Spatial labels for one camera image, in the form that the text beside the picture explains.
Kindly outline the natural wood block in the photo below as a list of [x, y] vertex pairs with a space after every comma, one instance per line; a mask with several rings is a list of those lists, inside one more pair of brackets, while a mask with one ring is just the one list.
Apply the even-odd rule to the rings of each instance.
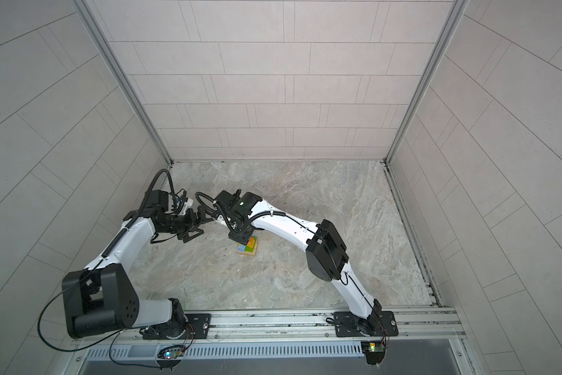
[[240, 253], [239, 253], [239, 252], [237, 251], [237, 253], [240, 254], [240, 255], [252, 256], [252, 255], [250, 255], [250, 254], [246, 254], [245, 252], [240, 252]]

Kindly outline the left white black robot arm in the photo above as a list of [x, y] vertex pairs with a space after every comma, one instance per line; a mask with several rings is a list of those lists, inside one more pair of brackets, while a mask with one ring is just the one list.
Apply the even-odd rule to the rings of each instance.
[[170, 234], [185, 243], [203, 234], [200, 225], [213, 219], [190, 198], [162, 190], [146, 193], [140, 207], [124, 218], [107, 248], [83, 270], [63, 282], [68, 334], [74, 339], [138, 328], [145, 340], [205, 339], [210, 315], [186, 315], [176, 298], [141, 299], [127, 275], [140, 251]]

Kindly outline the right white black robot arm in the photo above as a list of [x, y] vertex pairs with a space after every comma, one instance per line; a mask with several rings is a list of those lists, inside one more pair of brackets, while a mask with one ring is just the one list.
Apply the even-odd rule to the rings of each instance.
[[222, 191], [215, 198], [197, 192], [196, 201], [212, 219], [224, 223], [229, 229], [229, 238], [240, 245], [249, 245], [254, 231], [268, 231], [303, 251], [310, 272], [332, 284], [347, 303], [350, 321], [360, 335], [398, 336], [395, 319], [382, 310], [379, 301], [357, 278], [347, 246], [331, 221], [303, 220], [251, 192]]

